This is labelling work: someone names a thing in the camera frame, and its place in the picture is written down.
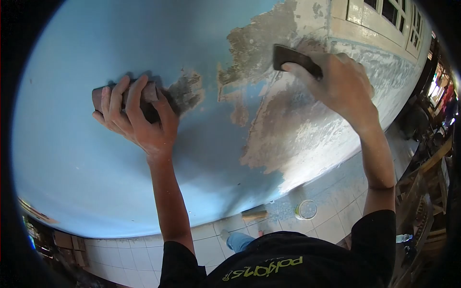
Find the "paint can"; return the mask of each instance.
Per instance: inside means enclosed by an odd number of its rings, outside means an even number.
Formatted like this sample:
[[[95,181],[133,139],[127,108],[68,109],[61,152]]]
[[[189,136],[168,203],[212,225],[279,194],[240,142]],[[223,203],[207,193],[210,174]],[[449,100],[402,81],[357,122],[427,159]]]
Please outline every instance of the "paint can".
[[[317,205],[312,200],[304,200],[295,208],[295,217],[299,220],[311,220],[317,215]]]

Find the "plastic bottle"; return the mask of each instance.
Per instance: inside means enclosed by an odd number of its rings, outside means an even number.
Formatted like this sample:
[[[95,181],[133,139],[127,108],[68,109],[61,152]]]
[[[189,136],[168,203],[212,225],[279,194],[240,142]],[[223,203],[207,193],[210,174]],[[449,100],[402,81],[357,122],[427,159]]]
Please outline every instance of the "plastic bottle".
[[[412,238],[413,238],[413,235],[411,234],[400,234],[396,236],[396,243],[407,242],[408,240]]]

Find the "wall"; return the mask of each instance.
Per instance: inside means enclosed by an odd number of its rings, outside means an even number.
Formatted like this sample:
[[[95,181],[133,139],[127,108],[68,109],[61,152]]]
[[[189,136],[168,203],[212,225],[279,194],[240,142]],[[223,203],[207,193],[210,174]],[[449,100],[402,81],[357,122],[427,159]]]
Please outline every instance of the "wall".
[[[160,76],[182,108],[174,165],[192,226],[289,192],[339,165],[359,139],[287,73],[272,44],[346,52],[367,69],[383,127],[413,89],[418,61],[341,38],[330,2],[76,1],[63,4],[18,91],[18,195],[86,237],[158,233],[143,152],[92,117],[91,90],[129,72]]]

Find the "blue paint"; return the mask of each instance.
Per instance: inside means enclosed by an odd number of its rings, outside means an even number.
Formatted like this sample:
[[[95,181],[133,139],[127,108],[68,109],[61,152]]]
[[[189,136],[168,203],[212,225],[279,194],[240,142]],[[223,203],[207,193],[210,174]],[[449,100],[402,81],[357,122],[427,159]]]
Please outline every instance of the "blue paint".
[[[146,71],[168,87],[184,68],[202,76],[206,91],[182,119],[174,148],[191,225],[278,198],[280,173],[239,163],[264,83],[247,86],[243,128],[230,121],[234,103],[217,102],[216,87],[217,63],[223,69],[232,63],[230,30],[276,2],[65,2],[41,35],[18,91],[12,140],[18,195],[76,235],[158,233],[143,152],[91,117],[91,90]]]

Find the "yellow logo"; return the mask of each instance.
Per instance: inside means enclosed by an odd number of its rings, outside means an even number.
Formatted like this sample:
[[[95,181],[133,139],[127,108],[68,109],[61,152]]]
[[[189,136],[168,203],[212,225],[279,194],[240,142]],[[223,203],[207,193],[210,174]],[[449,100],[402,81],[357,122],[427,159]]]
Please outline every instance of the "yellow logo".
[[[275,264],[275,261],[272,261],[268,267],[256,266],[253,271],[250,271],[252,270],[252,267],[244,267],[246,268],[246,270],[236,270],[236,271],[231,270],[229,273],[227,273],[224,276],[223,281],[229,281],[229,279],[237,278],[242,274],[243,274],[243,277],[248,277],[248,276],[269,277],[269,275],[272,272],[277,273],[280,267],[294,266],[298,264],[302,264],[302,256],[300,256],[298,259],[280,260],[280,261],[277,261],[277,264]]]

